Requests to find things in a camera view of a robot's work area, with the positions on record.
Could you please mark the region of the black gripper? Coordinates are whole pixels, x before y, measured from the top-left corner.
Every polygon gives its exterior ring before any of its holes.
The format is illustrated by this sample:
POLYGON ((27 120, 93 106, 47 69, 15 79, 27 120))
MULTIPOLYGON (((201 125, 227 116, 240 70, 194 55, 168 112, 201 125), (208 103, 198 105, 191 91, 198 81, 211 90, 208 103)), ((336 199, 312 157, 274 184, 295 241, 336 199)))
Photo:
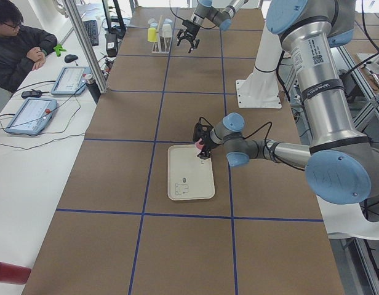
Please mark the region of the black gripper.
POLYGON ((215 143, 210 139, 212 128, 213 126, 204 125, 200 122, 194 126, 193 141, 197 142, 199 139, 202 139, 202 143, 204 144, 204 147, 197 155, 202 160, 209 159, 211 157, 211 150, 215 147, 215 143))
POLYGON ((190 43, 190 49, 188 53, 191 53, 194 49, 198 48, 198 45, 200 43, 200 40, 197 38, 200 26, 191 20, 183 20, 182 25, 186 28, 186 30, 179 29, 177 34, 177 46, 179 46, 181 41, 185 39, 190 43))

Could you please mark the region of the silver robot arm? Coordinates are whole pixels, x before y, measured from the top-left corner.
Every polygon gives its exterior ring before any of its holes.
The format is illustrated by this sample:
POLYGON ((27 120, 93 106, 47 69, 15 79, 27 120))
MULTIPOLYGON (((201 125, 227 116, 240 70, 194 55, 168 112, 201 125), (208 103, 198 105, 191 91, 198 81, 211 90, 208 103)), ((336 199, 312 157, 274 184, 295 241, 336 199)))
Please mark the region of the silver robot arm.
POLYGON ((292 56, 313 140, 309 146, 242 135, 244 119, 231 113, 216 126, 197 123, 193 140, 202 159, 224 146, 230 166, 267 159, 303 170, 312 191, 327 202, 359 203, 379 193, 379 155, 356 130, 331 49, 353 37, 354 1, 272 1, 267 30, 292 56))
POLYGON ((190 44, 188 53, 191 53, 199 45, 200 40, 197 34, 202 28, 205 19, 211 21, 221 31, 226 31, 232 24, 232 19, 238 10, 247 4, 248 0, 231 1, 223 10, 218 10, 212 6, 212 1, 198 1, 198 4, 190 19, 183 19, 182 25, 186 28, 180 29, 177 34, 177 46, 182 40, 187 40, 190 44))

